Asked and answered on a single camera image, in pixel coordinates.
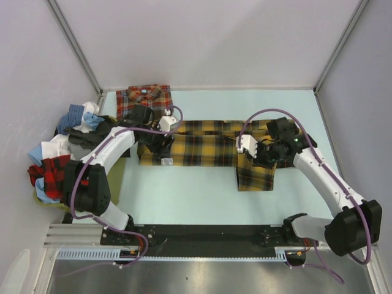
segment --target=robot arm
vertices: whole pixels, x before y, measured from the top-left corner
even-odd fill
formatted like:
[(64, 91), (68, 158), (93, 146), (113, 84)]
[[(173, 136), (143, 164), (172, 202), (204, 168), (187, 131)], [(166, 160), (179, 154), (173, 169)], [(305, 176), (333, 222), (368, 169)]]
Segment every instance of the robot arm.
[[(273, 140), (272, 144), (265, 145), (257, 142), (251, 135), (243, 135), (238, 152), (246, 153), (255, 166), (265, 168), (273, 167), (280, 160), (292, 162), (315, 186), (333, 216), (333, 219), (321, 219), (301, 213), (288, 217), (284, 220), (284, 225), (288, 228), (288, 238), (291, 235), (293, 238), (306, 237), (327, 242), (331, 250), (339, 256), (364, 247), (366, 236), (359, 214), (353, 203), (346, 198), (342, 188), (323, 167), (326, 165), (333, 171), (317, 148), (316, 142), (311, 138), (315, 152), (323, 160), (321, 164), (316, 161), (305, 136), (299, 133), (293, 122), (280, 118), (269, 122), (267, 127)], [(334, 171), (333, 173), (362, 209), (371, 233), (371, 242), (377, 242), (381, 225), (381, 206), (375, 200), (367, 202), (338, 174)]]
[(173, 137), (165, 134), (151, 134), (142, 130), (128, 130), (129, 127), (168, 132), (178, 123), (178, 120), (166, 112), (155, 126), (147, 125), (152, 110), (137, 105), (132, 114), (118, 121), (107, 137), (80, 161), (71, 160), (65, 168), (64, 204), (70, 207), (72, 190), (79, 172), (85, 163), (89, 162), (75, 195), (75, 210), (77, 216), (93, 215), (105, 224), (118, 230), (134, 229), (130, 215), (122, 212), (110, 201), (110, 189), (107, 180), (115, 162), (136, 142), (144, 143), (157, 158), (168, 156)]

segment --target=gray wall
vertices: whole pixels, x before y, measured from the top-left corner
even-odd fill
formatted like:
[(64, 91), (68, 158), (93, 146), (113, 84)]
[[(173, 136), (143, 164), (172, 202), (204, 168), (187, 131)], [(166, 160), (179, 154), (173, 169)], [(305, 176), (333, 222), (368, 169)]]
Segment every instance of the gray wall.
[(392, 273), (392, 1), (373, 0), (320, 91), (342, 172), (383, 207), (380, 248)]
[(51, 138), (70, 103), (97, 96), (44, 0), (0, 1), (0, 40), (0, 285), (29, 248), (26, 289), (48, 226), (61, 215), (32, 199), (27, 152)]

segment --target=shiny metal floor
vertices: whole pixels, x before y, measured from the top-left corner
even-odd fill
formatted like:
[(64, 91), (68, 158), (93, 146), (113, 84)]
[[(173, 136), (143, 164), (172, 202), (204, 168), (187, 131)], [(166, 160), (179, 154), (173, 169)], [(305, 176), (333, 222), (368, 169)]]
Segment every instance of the shiny metal floor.
[[(344, 278), (345, 285), (339, 285), (323, 270), (290, 270), (283, 263), (273, 262), (144, 261), (121, 270), (104, 265), (59, 277), (92, 262), (58, 260), (48, 293), (374, 293), (366, 267), (332, 252), (322, 254), (330, 267)], [(314, 252), (308, 252), (307, 262), (319, 263)]]

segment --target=white table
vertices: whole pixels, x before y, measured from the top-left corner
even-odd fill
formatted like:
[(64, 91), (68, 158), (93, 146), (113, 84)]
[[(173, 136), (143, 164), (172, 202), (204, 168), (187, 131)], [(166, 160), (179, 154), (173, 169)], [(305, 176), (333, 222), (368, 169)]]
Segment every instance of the white table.
[[(264, 108), (295, 115), (325, 158), (336, 168), (330, 143), (312, 91), (210, 90), (172, 91), (184, 119), (240, 119)], [(116, 95), (109, 92), (102, 114), (116, 115)], [(267, 113), (258, 119), (279, 118)], [(296, 213), (331, 218), (322, 197), (295, 168), (276, 170), (274, 190), (238, 192), (235, 168), (160, 167), (138, 164), (136, 146), (127, 159), (119, 208), (136, 224), (281, 224)], [(75, 221), (90, 223), (91, 220)]]

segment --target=gray cloth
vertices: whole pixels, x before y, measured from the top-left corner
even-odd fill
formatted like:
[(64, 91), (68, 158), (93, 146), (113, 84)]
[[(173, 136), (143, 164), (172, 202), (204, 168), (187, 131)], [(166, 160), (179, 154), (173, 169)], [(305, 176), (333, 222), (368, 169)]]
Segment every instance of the gray cloth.
[(85, 157), (87, 154), (91, 152), (90, 149), (83, 149), (80, 145), (70, 144), (71, 153), (74, 156), (75, 160), (80, 160), (82, 157)]

